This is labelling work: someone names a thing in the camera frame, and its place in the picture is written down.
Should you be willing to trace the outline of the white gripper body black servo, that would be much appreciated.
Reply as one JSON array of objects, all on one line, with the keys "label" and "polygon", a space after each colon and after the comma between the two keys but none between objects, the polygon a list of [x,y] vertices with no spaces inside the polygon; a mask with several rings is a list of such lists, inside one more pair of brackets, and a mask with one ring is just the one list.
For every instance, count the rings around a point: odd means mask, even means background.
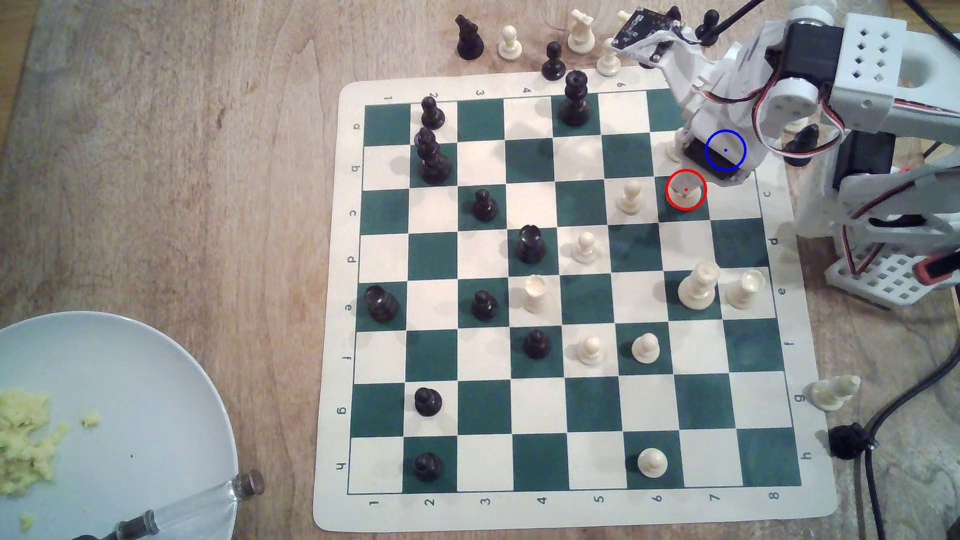
[{"label": "white gripper body black servo", "polygon": [[[736,57],[727,53],[716,64],[712,73],[716,80],[710,89],[714,95],[745,98],[762,89],[773,73],[764,58],[764,45],[743,45],[736,52]],[[718,186],[738,186],[767,156],[752,127],[756,100],[752,97],[733,104],[702,100],[688,124],[686,157],[708,181]]]}]

